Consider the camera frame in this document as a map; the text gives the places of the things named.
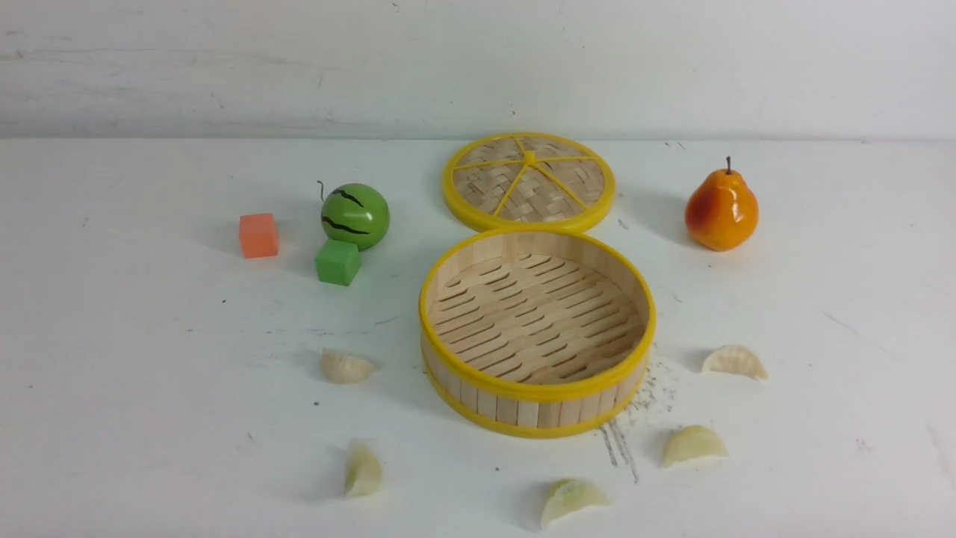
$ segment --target orange cube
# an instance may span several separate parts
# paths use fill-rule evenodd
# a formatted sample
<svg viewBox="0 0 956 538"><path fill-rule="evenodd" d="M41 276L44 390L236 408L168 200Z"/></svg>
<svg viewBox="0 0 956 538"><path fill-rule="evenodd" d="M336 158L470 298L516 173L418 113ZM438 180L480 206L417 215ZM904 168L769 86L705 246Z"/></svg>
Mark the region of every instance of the orange cube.
<svg viewBox="0 0 956 538"><path fill-rule="evenodd" d="M272 213L244 214L239 217L239 244L246 258L265 258L279 254L279 231Z"/></svg>

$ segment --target woven bamboo lid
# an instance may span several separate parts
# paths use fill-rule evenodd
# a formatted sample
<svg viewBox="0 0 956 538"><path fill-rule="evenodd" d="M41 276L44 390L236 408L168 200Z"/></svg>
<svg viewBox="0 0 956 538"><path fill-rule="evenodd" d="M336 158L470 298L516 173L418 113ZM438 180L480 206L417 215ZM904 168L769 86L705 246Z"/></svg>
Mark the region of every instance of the woven bamboo lid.
<svg viewBox="0 0 956 538"><path fill-rule="evenodd" d="M445 202L474 230L541 224L584 232L614 201L614 174L590 148L545 133L473 142L448 161Z"/></svg>

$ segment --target bamboo steamer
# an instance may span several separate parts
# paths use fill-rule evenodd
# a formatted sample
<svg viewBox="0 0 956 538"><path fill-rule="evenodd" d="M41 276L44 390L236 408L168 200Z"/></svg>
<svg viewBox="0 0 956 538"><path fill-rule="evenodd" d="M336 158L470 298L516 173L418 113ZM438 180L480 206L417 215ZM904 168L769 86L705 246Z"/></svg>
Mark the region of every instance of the bamboo steamer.
<svg viewBox="0 0 956 538"><path fill-rule="evenodd" d="M611 247L554 223L463 241L429 272L419 300L435 390L502 434L596 428L627 405L647 369L656 325L647 283Z"/></svg>

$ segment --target white wall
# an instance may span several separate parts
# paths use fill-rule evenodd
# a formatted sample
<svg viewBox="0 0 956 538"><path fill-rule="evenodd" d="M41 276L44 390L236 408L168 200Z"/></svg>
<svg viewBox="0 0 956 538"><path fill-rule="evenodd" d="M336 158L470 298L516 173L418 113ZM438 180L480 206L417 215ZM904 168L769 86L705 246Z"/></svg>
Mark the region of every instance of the white wall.
<svg viewBox="0 0 956 538"><path fill-rule="evenodd" d="M0 135L956 138L954 0L3 0Z"/></svg>

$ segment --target yellow plastic rim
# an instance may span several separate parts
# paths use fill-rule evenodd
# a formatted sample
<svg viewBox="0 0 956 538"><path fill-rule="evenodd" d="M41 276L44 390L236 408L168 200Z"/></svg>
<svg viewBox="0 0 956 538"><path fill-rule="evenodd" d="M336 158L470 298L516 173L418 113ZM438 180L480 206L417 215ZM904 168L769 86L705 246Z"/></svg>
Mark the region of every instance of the yellow plastic rim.
<svg viewBox="0 0 956 538"><path fill-rule="evenodd" d="M454 174L455 170L459 167L458 162L466 154L471 152L473 149L479 146L484 146L489 142L494 142L496 140L502 140L505 138L512 138L518 143L518 148L524 153L524 147L522 147L519 139L522 137L534 137L534 138L544 138L548 140L554 140L556 142L561 142L571 146L581 152L583 152L586 157L584 159L594 161L597 166L600 168L601 174L604 177L604 191L601 193L597 201L591 206L584 204L577 196L570 190L563 182L551 175L543 168L537 168L539 172L542 172L548 179L553 181L558 185L563 191L565 191L568 196L577 202L578 205L584 208L579 214L576 214L573 217L565 218L561 220L556 220L553 222L542 222L534 224L525 224L522 222L517 222L514 220L508 220L507 218L501 218L492 214L488 214L482 211L479 211L477 208L469 204L461 194L458 193L458 190L455 189ZM554 160L562 160L564 158L557 157ZM507 162L489 162L487 166L495 164L522 164L523 161L507 161ZM514 190L514 187L521 181L521 174L524 172L527 166L535 166L534 164L528 165L527 163L521 168L521 171L517 173L514 177L514 180L511 181L511 186L508 188L508 191L502 197L501 202L498 204L498 209L495 211L497 213L501 210L501 207L504 205L505 201L511 195L511 192ZM448 209L452 214L455 215L459 220L465 223L469 228L475 230L476 232L484 232L486 230L495 230L498 228L512 228L514 226L520 226L522 229L525 229L528 226L543 226L549 232L564 230L568 232L577 232L582 233L590 230L597 226L597 224L607 216L608 212L611 211L611 206L614 204L614 192L615 192L615 179L614 173L611 171L611 168L607 166L607 163L604 162L604 159L601 159L600 155L594 153L594 151L578 142L569 140L563 137L559 137L553 134L548 133L536 133L536 132L516 132L516 133L503 133L497 134L494 136L489 136L481 140L472 142L471 144L462 147L458 150L454 156L448 161L448 164L445 165L445 172L442 175L442 191L445 194L445 203L448 205Z"/></svg>
<svg viewBox="0 0 956 538"><path fill-rule="evenodd" d="M595 375L594 377L581 379L580 381L561 385L526 385L524 383L499 379L465 364L458 359L454 353L451 352L451 349L449 349L448 346L441 341L441 339L439 339L438 333L435 331L434 326L432 326L431 321L428 319L428 303L426 297L428 286L431 285L431 282L438 274L438 269L444 265L449 258L454 256L455 253L471 243L480 241L493 235L527 232L544 232L549 234L568 235L578 240L591 243L599 249L608 252L611 256L622 263L627 270L635 276L635 278L637 278L637 281L641 286L641 292L647 298L647 321L644 328L644 334L641 336L641 340L630 352L630 354L624 357L624 360L620 361L612 368ZM468 381L468 383L474 388L515 400L530 400L541 403L553 403L564 400L584 398L596 392L605 391L616 386L618 383L623 381L625 377L630 375L634 371L634 368L639 365L643 356L647 354L647 351L650 349L651 340L653 340L654 331L657 328L657 308L654 305L654 298L651 295L650 287L647 285L644 277L641 275L638 269L618 251L587 235L555 230L546 225L533 224L520 227L499 228L497 230L489 230L478 235L473 235L472 237L458 243L458 245L446 252L445 255L442 256L431 268L431 271L428 272L428 276L425 277L424 284L422 285L422 291L419 294L419 320L422 324L422 331L424 331L425 338L435 350L435 356L438 357L438 360L442 361L442 364L444 364L445 367L450 371L454 372L454 374L459 378Z"/></svg>
<svg viewBox="0 0 956 538"><path fill-rule="evenodd" d="M641 377L638 379L637 384L634 386L634 389L627 394L626 398L623 398L621 402L614 406L614 408L603 414L598 415L591 420L585 420L584 422L578 422L577 424L572 424L571 426L555 426L553 428L536 428L532 426L518 426L515 424L506 424L504 422L498 422L493 418L481 415L477 412L472 411L468 407L465 407L465 404L456 400L448 393L445 387L435 379L435 374L431 371L431 367L428 365L428 361L425 361L423 358L425 371L428 373L428 381L431 382L431 386L435 388L435 392L448 404L448 407L455 410L459 415L467 418L468 420L478 424L482 428L487 430L492 430L499 434L504 434L506 436L513 437L527 437L535 439L550 439L557 437L570 437L576 436L578 434L583 434L594 430L596 427L606 423L611 420L618 413L624 410L627 407L627 404L631 403L631 399L634 398L634 394L641 389L641 383L644 381L644 376L647 374L647 367L644 367L644 371L641 372Z"/></svg>

